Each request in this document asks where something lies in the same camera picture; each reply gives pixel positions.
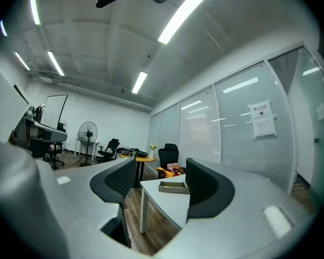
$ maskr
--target paper sign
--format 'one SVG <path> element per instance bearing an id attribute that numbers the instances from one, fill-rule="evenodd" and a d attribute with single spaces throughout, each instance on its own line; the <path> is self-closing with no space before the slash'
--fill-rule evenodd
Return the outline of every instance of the paper sign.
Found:
<path id="1" fill-rule="evenodd" d="M 324 104 L 321 103 L 317 108 L 315 109 L 317 111 L 318 120 L 321 120 L 324 118 Z"/>
<path id="2" fill-rule="evenodd" d="M 274 117 L 259 118 L 252 120 L 254 137 L 275 134 L 276 127 Z"/>
<path id="3" fill-rule="evenodd" d="M 269 100 L 249 105 L 249 111 L 251 112 L 252 120 L 273 116 Z"/>

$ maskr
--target fluorescent light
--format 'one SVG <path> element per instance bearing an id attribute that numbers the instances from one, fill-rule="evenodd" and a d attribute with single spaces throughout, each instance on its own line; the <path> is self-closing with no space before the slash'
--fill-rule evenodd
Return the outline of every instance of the fluorescent light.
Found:
<path id="1" fill-rule="evenodd" d="M 256 83 L 257 81 L 258 81 L 258 78 L 255 77 L 255 78 L 250 79 L 250 80 L 247 80 L 247 81 L 245 81 L 245 82 L 243 82 L 243 83 L 241 83 L 241 84 L 237 84 L 237 85 L 234 85 L 234 86 L 232 86 L 232 87 L 230 87 L 230 88 L 224 89 L 224 90 L 223 90 L 223 93 L 228 93 L 228 92 L 231 92 L 231 91 L 233 91 L 233 90 L 236 90 L 236 89 L 242 88 L 242 87 L 244 87 L 244 86 L 247 86 L 247 85 L 250 85 L 250 84 L 254 84 L 254 83 Z"/>
<path id="2" fill-rule="evenodd" d="M 50 59 L 52 60 L 54 66 L 55 66 L 56 70 L 58 70 L 59 74 L 60 74 L 61 76 L 64 76 L 65 74 L 64 74 L 63 71 L 61 70 L 61 68 L 60 68 L 60 66 L 58 65 L 58 63 L 56 62 L 56 59 L 55 59 L 53 53 L 49 51 L 49 52 L 48 52 L 48 56 L 49 56 Z"/>
<path id="3" fill-rule="evenodd" d="M 181 110 L 185 110 L 185 109 L 187 109 L 187 108 L 189 108 L 189 107 L 191 107 L 191 106 L 194 106 L 194 105 L 197 105 L 197 104 L 200 104 L 201 103 L 201 101 L 195 101 L 194 103 L 191 103 L 191 104 L 189 104 L 189 105 L 187 105 L 187 106 L 183 106 L 183 107 L 181 107 L 180 109 Z"/>
<path id="4" fill-rule="evenodd" d="M 305 75 L 311 74 L 313 72 L 316 72 L 318 70 L 320 70 L 320 68 L 319 67 L 315 67 L 315 68 L 312 68 L 310 70 L 305 71 L 302 75 L 305 76 Z"/>
<path id="5" fill-rule="evenodd" d="M 189 111 L 188 113 L 192 113 L 192 112 L 196 112 L 196 111 L 199 111 L 199 110 L 203 110 L 205 108 L 208 108 L 208 106 L 204 106 L 204 107 L 198 108 L 196 110 Z"/>
<path id="6" fill-rule="evenodd" d="M 185 0 L 180 8 L 178 8 L 177 12 L 173 15 L 166 28 L 163 30 L 158 41 L 167 44 L 186 18 L 202 1 L 203 0 Z"/>
<path id="7" fill-rule="evenodd" d="M 33 16 L 33 20 L 35 21 L 35 24 L 36 25 L 41 24 L 38 17 L 36 0 L 30 0 L 30 6 L 31 6 L 32 16 Z"/>
<path id="8" fill-rule="evenodd" d="M 134 88 L 132 90 L 132 93 L 134 93 L 134 94 L 137 94 L 138 93 L 138 91 L 139 91 L 141 85 L 143 84 L 146 76 L 147 76 L 147 73 L 144 73 L 144 72 L 141 72 L 139 74 L 139 77 L 138 77 L 138 79 L 136 81 L 136 84 L 134 85 Z"/>
<path id="9" fill-rule="evenodd" d="M 4 24 L 2 23 L 2 20 L 0 21 L 0 27 L 1 27 L 2 34 L 3 34 L 4 36 L 7 36 L 7 33 L 6 33 L 5 28 L 4 28 Z"/>
<path id="10" fill-rule="evenodd" d="M 194 115 L 194 116 L 186 117 L 185 119 L 186 120 L 191 120 L 191 119 L 196 119 L 196 118 L 199 118 L 199 117 L 206 117 L 206 114 L 205 113 L 200 113 L 200 114 L 197 114 L 197 115 Z"/>
<path id="11" fill-rule="evenodd" d="M 30 70 L 30 68 L 26 65 L 26 63 L 24 62 L 24 60 L 21 58 L 21 56 L 15 52 L 17 58 L 21 61 L 21 63 L 24 65 L 24 67 L 27 69 L 27 70 Z"/>
<path id="12" fill-rule="evenodd" d="M 210 121 L 210 122 L 216 122 L 216 121 L 221 121 L 221 120 L 225 120 L 225 118 L 221 118 L 221 119 L 212 120 L 212 121 Z"/>

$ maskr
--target tray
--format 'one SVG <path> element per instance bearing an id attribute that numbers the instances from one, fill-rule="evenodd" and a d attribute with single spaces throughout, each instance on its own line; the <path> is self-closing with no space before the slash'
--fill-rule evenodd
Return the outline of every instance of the tray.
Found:
<path id="1" fill-rule="evenodd" d="M 188 188 L 186 181 L 184 182 L 168 182 L 161 181 L 158 190 L 165 193 L 173 194 L 189 194 L 190 189 Z"/>

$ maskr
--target small wooden table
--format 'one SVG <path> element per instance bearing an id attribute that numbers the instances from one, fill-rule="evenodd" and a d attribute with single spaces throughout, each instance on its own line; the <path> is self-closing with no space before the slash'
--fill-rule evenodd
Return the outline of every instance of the small wooden table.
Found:
<path id="1" fill-rule="evenodd" d="M 127 155 L 120 155 L 121 158 L 128 158 Z M 145 162 L 154 162 L 156 161 L 157 158 L 140 158 L 140 157 L 136 157 L 136 178 L 134 179 L 134 187 L 138 188 L 139 187 L 139 183 L 142 181 L 143 179 L 143 172 L 144 172 L 144 163 Z"/>

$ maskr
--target floor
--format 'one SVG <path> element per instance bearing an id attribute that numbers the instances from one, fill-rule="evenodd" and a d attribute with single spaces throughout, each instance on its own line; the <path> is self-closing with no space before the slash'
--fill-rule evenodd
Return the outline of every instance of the floor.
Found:
<path id="1" fill-rule="evenodd" d="M 64 161 L 65 165 L 57 163 L 58 169 L 78 168 L 81 162 L 85 162 L 85 156 L 77 155 L 73 157 L 73 153 L 64 151 L 59 155 L 60 160 Z M 144 168 L 143 180 L 157 179 L 157 174 L 148 166 Z M 297 179 L 293 186 L 291 196 L 305 207 L 305 210 L 313 214 L 316 209 L 309 196 L 309 189 L 300 180 Z M 124 203 L 124 214 L 131 239 L 132 249 L 143 254 L 154 255 L 162 247 L 164 247 L 178 233 L 170 221 L 151 203 L 148 203 L 147 213 L 147 228 L 146 234 L 139 232 L 140 219 L 140 204 L 141 204 L 141 188 L 132 188 L 128 193 Z"/>

